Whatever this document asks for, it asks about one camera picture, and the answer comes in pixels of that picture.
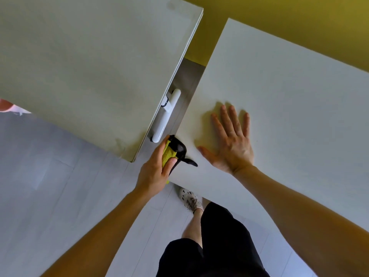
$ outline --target white sneaker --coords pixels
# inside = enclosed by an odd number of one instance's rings
[[[181,188],[179,190],[179,198],[183,201],[186,208],[191,210],[193,213],[195,213],[197,208],[204,210],[203,205],[197,199],[197,196],[187,189]]]

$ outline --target floor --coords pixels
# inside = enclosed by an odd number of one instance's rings
[[[173,81],[182,96],[164,134],[174,134],[204,67],[184,60]],[[0,114],[0,275],[40,276],[133,189],[155,148],[118,159],[32,114]],[[167,244],[192,218],[169,183],[142,210],[107,273],[155,276]],[[271,277],[313,277],[280,233],[234,214],[251,233]]]

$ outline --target black shorts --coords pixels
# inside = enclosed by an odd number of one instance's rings
[[[181,238],[169,243],[156,277],[197,277],[224,272],[269,277],[246,227],[225,208],[211,202],[201,217],[203,248]]]

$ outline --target fingers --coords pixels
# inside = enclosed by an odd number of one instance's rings
[[[176,162],[177,162],[177,158],[175,158],[175,157],[170,158],[166,162],[166,164],[163,168],[162,175],[164,175],[165,177],[169,177],[169,173],[172,170],[174,164],[176,164]]]
[[[250,115],[249,115],[249,113],[245,113],[245,116],[244,116],[243,134],[247,138],[250,137]]]
[[[163,141],[156,147],[156,149],[151,155],[152,158],[155,158],[155,160],[159,161],[160,163],[162,162],[165,144],[168,141],[168,139],[169,139],[169,135],[165,136]]]
[[[234,132],[238,136],[242,136],[243,132],[242,132],[241,124],[239,123],[239,120],[238,120],[238,117],[237,117],[237,112],[236,112],[236,109],[233,105],[231,105],[229,107],[229,115],[230,115],[232,123],[233,123]]]
[[[217,160],[217,156],[215,154],[213,154],[212,152],[210,152],[207,148],[203,146],[198,146],[197,149],[200,151],[203,157],[206,158],[208,162],[210,162],[211,165],[214,165],[214,163]]]
[[[234,131],[232,121],[228,116],[227,108],[225,107],[225,105],[222,105],[222,107],[220,108],[220,117],[222,118],[224,129],[227,135],[228,136],[235,135],[236,133]]]
[[[227,138],[227,133],[225,133],[224,127],[223,125],[220,123],[218,117],[216,114],[211,114],[211,119],[213,120],[214,126],[215,126],[215,130],[219,136],[220,139],[226,139]]]

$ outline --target white cabinet door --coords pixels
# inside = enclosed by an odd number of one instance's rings
[[[182,0],[0,0],[0,97],[132,161],[202,13]]]
[[[187,156],[170,180],[268,228],[274,223],[195,145],[216,148],[210,113],[251,116],[255,165],[369,230],[369,74],[228,20],[177,132]]]

